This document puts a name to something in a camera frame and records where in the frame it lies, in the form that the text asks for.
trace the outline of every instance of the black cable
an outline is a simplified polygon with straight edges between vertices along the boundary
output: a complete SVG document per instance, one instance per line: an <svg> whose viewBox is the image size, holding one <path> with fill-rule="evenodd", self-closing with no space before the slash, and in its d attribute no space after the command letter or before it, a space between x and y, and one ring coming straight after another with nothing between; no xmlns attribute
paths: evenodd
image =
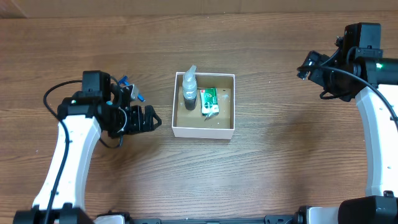
<svg viewBox="0 0 398 224"><path fill-rule="evenodd" d="M334 59L337 57L337 55L338 55L339 53L340 53L340 48L338 48L338 49L336 50L336 52L333 53L333 54L330 56L330 58L329 58L328 60L326 60L325 62L323 62L323 63L321 64L321 66L327 65L327 63L329 63L329 62L331 62L332 60L334 60Z"/></svg>
<svg viewBox="0 0 398 224"><path fill-rule="evenodd" d="M396 126L397 126L397 131L398 131L398 118L396 113L394 112L394 109L392 108L392 106L389 104L389 102L387 101L387 99L383 96L383 94L381 94L381 92L379 90L377 90L376 88L374 88L371 84L369 84L367 81L363 80L362 78L357 77L356 75L338 69L338 68L332 68L332 67L326 67L326 66L318 66L318 65L314 65L314 66L301 66L299 68L297 68L297 71L299 72L311 72L314 69L321 69L321 70L328 70L331 72L338 72L340 74L344 74L346 76L349 76L353 79L355 79L356 81L362 83L363 85L366 85L367 87L369 87L379 98L381 101L383 101L383 103L386 105L387 109L390 111L390 114L392 116L393 121L395 122Z"/></svg>
<svg viewBox="0 0 398 224"><path fill-rule="evenodd" d="M348 96L350 94L350 92L347 93L343 93L343 94L339 94L339 95L335 95L335 96L325 96L325 94L327 94L329 91L325 90L323 91L321 94L319 94L319 97L323 100L332 100L332 99L337 99L343 96Z"/></svg>
<svg viewBox="0 0 398 224"><path fill-rule="evenodd" d="M359 47L354 46L354 47L352 47L352 48L350 48L350 49L348 50L347 56L346 56L346 64L347 64L347 65L349 64L349 57L351 56L351 53L353 52L354 49L359 49Z"/></svg>
<svg viewBox="0 0 398 224"><path fill-rule="evenodd" d="M107 148L116 149L116 148L119 148L120 146L122 146L122 144L123 144L123 136L120 136L119 144L117 146L109 146L101 138L99 138L99 141Z"/></svg>
<svg viewBox="0 0 398 224"><path fill-rule="evenodd" d="M72 80L72 81L67 81L67 82L60 83L60 84L58 84L58 85L52 87L51 89L49 89L49 90L44 94L44 96L43 96L43 103L44 103L44 106L50 111L50 113L51 113L52 115L55 116L55 118L56 118L57 120L59 120L59 122L61 123L61 125L62 125L62 127L63 127L63 130L64 130L64 132L65 132L65 152L63 153L62 162L61 162L60 168L59 168L59 170L58 170L57 177L55 178L55 182L54 182L53 188L52 188L52 190L51 190L49 204L47 205L47 210L46 210L46 212L45 212L44 224L48 224L48 223L49 223L49 216L50 216L50 212L51 212L51 209L52 209L52 204L53 204L53 202L54 202L54 198L55 198L55 195L56 195L56 193L57 193L58 184L59 184L59 182L60 182L61 175L62 175L62 171L63 171L63 168L65 167L65 163L66 163L66 161L67 161L68 152L69 152L69 132L68 132L68 128L67 128L67 126L65 125L65 123L64 123L61 119L59 119L59 118L57 117L57 114L56 114L56 113L51 109L51 107L47 104L47 96L48 96L54 89L56 89L56 88L58 88L58 87L61 87L61 86L67 85L67 84L71 84L71 83L78 83L78 82L81 82L81 80Z"/></svg>

